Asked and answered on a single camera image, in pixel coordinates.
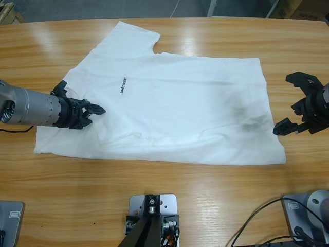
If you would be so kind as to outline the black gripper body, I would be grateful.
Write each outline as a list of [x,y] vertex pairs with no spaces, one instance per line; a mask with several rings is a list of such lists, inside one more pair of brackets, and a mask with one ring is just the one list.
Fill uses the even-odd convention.
[[84,108],[90,106],[89,101],[67,97],[58,97],[58,100],[60,112],[58,114],[59,118],[55,122],[56,127],[82,130],[92,123],[92,120],[89,119],[89,113],[85,115],[83,112]]
[[302,117],[299,133],[308,130],[310,134],[328,128],[328,87],[306,94],[306,113]]

